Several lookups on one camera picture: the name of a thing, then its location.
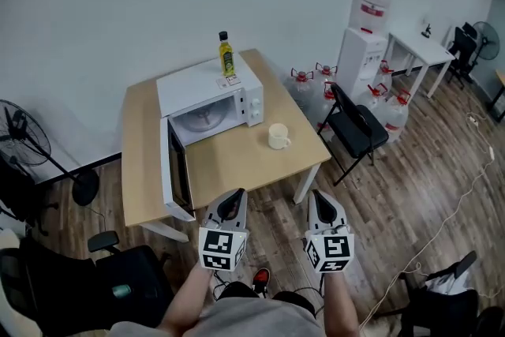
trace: white mug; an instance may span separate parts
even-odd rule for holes
[[[287,127],[283,124],[272,124],[268,128],[268,144],[272,149],[284,149],[291,145],[287,137]]]

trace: microwave control panel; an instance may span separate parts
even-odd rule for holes
[[[248,126],[263,122],[263,86],[244,90],[244,121]]]

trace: office chair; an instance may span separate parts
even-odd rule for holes
[[[445,275],[454,275],[459,278],[477,259],[477,254],[472,251],[461,261],[452,264],[445,270],[428,276],[426,281]],[[402,274],[409,295],[409,304],[403,309],[396,309],[386,313],[377,313],[374,318],[402,315],[401,337],[413,337],[414,328],[425,328],[431,337],[480,337],[493,334],[483,334],[491,328],[499,330],[500,321],[496,322],[496,310],[484,311],[477,318],[479,296],[475,290],[466,290],[456,295],[438,294],[428,290],[426,285],[417,286],[412,274]]]
[[[477,40],[477,30],[475,28],[468,23],[465,23],[462,28],[465,34],[467,34],[470,38]]]
[[[114,231],[89,239],[90,252],[114,252],[95,263],[57,254],[32,238],[0,250],[8,303],[47,337],[110,329],[118,321],[157,327],[174,296],[163,262],[146,245],[120,252],[118,242]]]
[[[456,56],[459,51],[459,56],[454,59],[449,66],[449,71],[452,74],[447,83],[450,83],[452,78],[456,76],[459,83],[461,84],[461,89],[465,87],[462,82],[462,77],[467,77],[470,70],[472,70],[469,65],[469,61],[476,48],[477,43],[472,39],[472,37],[465,34],[464,31],[460,29],[460,27],[456,27],[454,34],[454,43],[449,49],[449,52]]]
[[[335,96],[335,104],[333,104],[333,107],[324,119],[323,125],[319,128],[317,134],[324,142],[340,169],[344,172],[344,174],[333,183],[333,186],[337,186],[337,184],[339,184],[366,155],[370,157],[373,165],[373,151],[385,144],[389,139],[389,135],[367,107],[356,106],[337,84],[334,83],[331,85],[331,91]],[[339,108],[339,112],[333,114],[336,107]],[[343,168],[342,164],[340,164],[335,156],[335,153],[321,136],[321,131],[326,124],[330,126],[337,138],[340,139],[351,157],[356,159],[347,170]]]

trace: wooden table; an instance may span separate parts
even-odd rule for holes
[[[499,70],[496,70],[496,76],[498,77],[498,79],[502,85],[502,88],[498,91],[498,94],[496,94],[496,97],[494,98],[494,100],[491,101],[490,103],[488,103],[488,111],[492,110],[492,108],[495,106],[496,102],[501,97],[503,92],[505,92],[505,73],[501,73]],[[499,116],[496,117],[496,121],[501,122],[503,117],[505,117],[505,110],[502,112],[502,114],[500,114]]]
[[[433,65],[439,65],[440,63],[444,64],[439,76],[436,78],[435,83],[427,94],[427,97],[431,98],[436,88],[440,84],[443,75],[445,75],[447,69],[449,69],[451,61],[455,58],[454,55],[433,39],[426,38],[415,31],[391,31],[390,34],[391,41],[387,46],[386,55],[392,54],[393,46],[396,43],[399,43],[402,47],[407,49],[411,55],[410,61],[408,62],[409,66],[407,66],[407,76],[409,76],[412,72],[413,64],[416,58],[419,58],[423,63],[421,71],[417,75],[416,80],[410,89],[409,103],[410,100],[412,100],[413,95],[419,89],[421,82],[425,78],[425,74],[428,72],[428,68]]]
[[[303,172],[294,194],[299,204],[322,162],[331,158],[287,90],[257,50],[241,56],[264,86],[264,122],[241,125],[191,144],[186,149],[189,182],[195,208],[209,205],[226,191],[258,189]],[[163,203],[159,155],[156,79],[128,88],[123,103],[122,193],[125,225],[187,242],[188,237],[161,222],[168,215]],[[268,127],[281,122],[292,145],[276,151],[268,147]]]

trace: table leg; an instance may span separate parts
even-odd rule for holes
[[[502,88],[499,90],[498,94],[496,95],[495,99],[493,101],[491,101],[490,103],[487,104],[488,111],[492,110],[492,108],[495,106],[495,104],[498,101],[498,99],[502,96],[503,91],[505,91],[505,86],[502,86]]]
[[[406,59],[407,59],[407,61],[405,64],[405,69],[406,69],[405,75],[410,76],[410,74],[412,73],[412,69],[413,69],[413,63],[416,61],[416,58],[412,54],[408,54],[406,56]]]
[[[416,91],[419,89],[419,86],[421,85],[421,82],[425,78],[426,72],[428,72],[428,65],[424,64],[423,67],[421,68],[421,71],[416,77],[416,81],[414,81],[412,88],[410,89],[410,98],[409,98],[409,103],[412,101],[413,96],[416,94]]]
[[[161,234],[169,239],[174,239],[177,242],[186,243],[189,241],[188,235],[175,230],[173,227],[169,227],[163,222],[155,220],[153,222],[142,223],[141,226],[144,229],[148,229],[151,232],[155,232],[157,234]]]
[[[321,163],[312,166],[310,169],[306,170],[302,175],[300,182],[298,183],[297,191],[294,194],[293,202],[295,204],[300,204],[305,197],[307,191],[309,191],[309,187],[314,181],[317,171],[319,170],[319,166]]]
[[[442,81],[445,73],[447,72],[447,70],[449,69],[449,65],[451,64],[451,61],[447,61],[445,62],[445,64],[443,65],[443,68],[442,70],[440,70],[440,73],[439,73],[439,76],[436,78],[435,80],[435,83],[433,84],[432,88],[430,89],[430,91],[428,92],[428,98],[431,99],[432,98],[432,95],[433,93],[435,92],[436,88],[439,87],[439,84],[440,82]]]
[[[387,60],[387,63],[391,66],[391,58],[393,57],[393,47],[395,46],[395,38],[391,36],[391,41],[387,45],[386,54],[384,55],[384,59]]]

